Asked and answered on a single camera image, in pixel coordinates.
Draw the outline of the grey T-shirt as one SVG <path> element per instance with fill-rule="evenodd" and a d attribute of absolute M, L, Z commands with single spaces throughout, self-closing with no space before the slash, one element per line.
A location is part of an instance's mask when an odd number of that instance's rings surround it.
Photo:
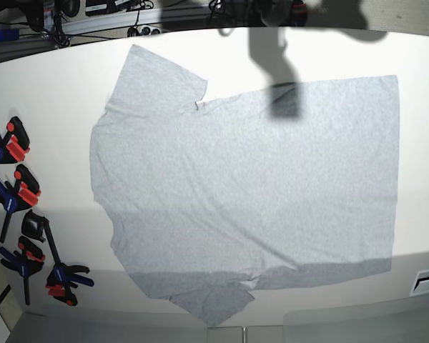
<path fill-rule="evenodd" d="M 397 78 L 279 84 L 203 101 L 207 85 L 132 46 L 92 129 L 94 199 L 140 290 L 217 326 L 255 290 L 390 271 Z"/>

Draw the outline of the black power strip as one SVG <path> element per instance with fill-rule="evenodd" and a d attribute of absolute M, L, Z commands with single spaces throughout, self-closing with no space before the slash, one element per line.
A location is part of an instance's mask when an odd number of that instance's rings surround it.
<path fill-rule="evenodd" d="M 127 29 L 127 37 L 134 37 L 134 36 L 149 36 L 149 35 L 155 35 L 155 34 L 161 34 L 162 31 L 155 27 L 150 26 L 140 26 L 135 27 L 131 26 Z"/>

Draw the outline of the black red clamp at back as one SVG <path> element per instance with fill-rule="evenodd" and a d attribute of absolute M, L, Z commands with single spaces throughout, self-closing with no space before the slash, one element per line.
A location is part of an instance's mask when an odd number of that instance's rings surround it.
<path fill-rule="evenodd" d="M 307 23 L 307 5 L 303 0 L 293 0 L 290 11 L 293 26 L 304 27 Z"/>

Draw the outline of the long black bar clamp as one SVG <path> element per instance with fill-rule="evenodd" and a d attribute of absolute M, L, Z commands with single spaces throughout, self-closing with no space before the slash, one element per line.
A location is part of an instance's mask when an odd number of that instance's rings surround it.
<path fill-rule="evenodd" d="M 48 295 L 70 307 L 78 305 L 73 289 L 76 289 L 79 285 L 94 286 L 94 281 L 86 277 L 86 274 L 90 273 L 90 268 L 83 265 L 63 263 L 51 232 L 50 222 L 46 217 L 29 210 L 24 215 L 21 233 L 28 239 L 49 245 L 54 263 L 46 278 L 45 288 L 48 291 Z"/>

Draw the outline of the blue orange bar clamp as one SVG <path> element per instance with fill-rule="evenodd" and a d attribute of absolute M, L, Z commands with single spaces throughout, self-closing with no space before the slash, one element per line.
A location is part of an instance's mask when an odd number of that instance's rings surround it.
<path fill-rule="evenodd" d="M 19 117 L 13 116 L 6 125 L 4 136 L 0 134 L 0 165 L 16 164 L 29 152 L 30 139 Z"/>
<path fill-rule="evenodd" d="M 0 233 L 1 243 L 6 240 L 12 215 L 34 207 L 41 194 L 38 181 L 24 164 L 16 166 L 14 178 L 14 184 L 0 181 L 0 204 L 6 212 Z"/>

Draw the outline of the lower left blue bar clamp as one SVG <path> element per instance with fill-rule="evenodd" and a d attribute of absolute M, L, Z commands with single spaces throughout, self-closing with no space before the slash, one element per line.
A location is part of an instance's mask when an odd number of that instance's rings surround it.
<path fill-rule="evenodd" d="M 18 238 L 17 246 L 20 252 L 14 251 L 13 253 L 5 247 L 0 247 L 2 256 L 0 262 L 7 269 L 17 272 L 23 279 L 24 302 L 26 306 L 29 306 L 31 304 L 29 279 L 42 270 L 46 256 L 35 243 L 25 236 Z"/>

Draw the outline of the top blue orange bar clamp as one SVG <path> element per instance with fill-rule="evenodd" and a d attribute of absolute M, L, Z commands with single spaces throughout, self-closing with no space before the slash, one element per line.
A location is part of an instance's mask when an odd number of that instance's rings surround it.
<path fill-rule="evenodd" d="M 29 152 L 30 139 L 19 117 L 13 116 L 6 125 L 4 136 L 0 134 L 0 165 L 16 164 Z"/>

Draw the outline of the blue storage bin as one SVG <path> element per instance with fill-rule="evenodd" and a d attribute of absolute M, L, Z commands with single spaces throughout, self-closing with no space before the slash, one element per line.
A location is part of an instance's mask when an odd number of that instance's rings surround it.
<path fill-rule="evenodd" d="M 0 43 L 19 40 L 20 34 L 18 29 L 0 30 Z"/>

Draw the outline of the aluminium frame rail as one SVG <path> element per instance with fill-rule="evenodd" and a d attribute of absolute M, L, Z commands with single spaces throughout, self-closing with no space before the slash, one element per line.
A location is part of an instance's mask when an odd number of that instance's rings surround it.
<path fill-rule="evenodd" d="M 171 6 L 156 9 L 122 12 L 107 16 L 98 16 L 81 21 L 66 22 L 61 29 L 67 41 L 82 40 L 85 44 L 113 38 L 114 30 L 132 26 L 159 26 L 166 24 L 180 26 L 206 19 L 209 16 L 208 5 Z M 33 54 L 59 49 L 51 34 L 36 33 L 32 30 L 18 30 L 19 37 L 14 41 L 0 42 L 0 63 Z"/>

